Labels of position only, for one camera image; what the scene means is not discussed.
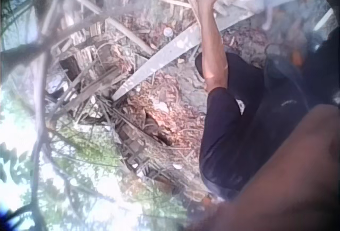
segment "person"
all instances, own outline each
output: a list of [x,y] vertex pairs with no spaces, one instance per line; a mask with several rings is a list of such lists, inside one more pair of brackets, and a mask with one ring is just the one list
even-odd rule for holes
[[[279,57],[261,70],[225,53],[213,14],[215,1],[197,0],[202,54],[195,64],[208,91],[199,166],[207,188],[230,201],[307,113],[318,104],[334,104],[340,81],[339,33],[336,29],[307,57],[301,72]],[[327,64],[320,61],[323,57],[329,57]],[[245,105],[243,114],[237,100]]]
[[339,29],[300,71],[279,57],[261,70],[224,52],[215,1],[197,0],[208,91],[199,166],[225,202],[188,230],[337,230]]

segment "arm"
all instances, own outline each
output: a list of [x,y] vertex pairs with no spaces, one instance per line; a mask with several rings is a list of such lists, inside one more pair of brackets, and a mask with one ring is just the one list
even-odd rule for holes
[[216,0],[197,0],[202,33],[203,74],[208,92],[227,88],[228,63],[213,14]]

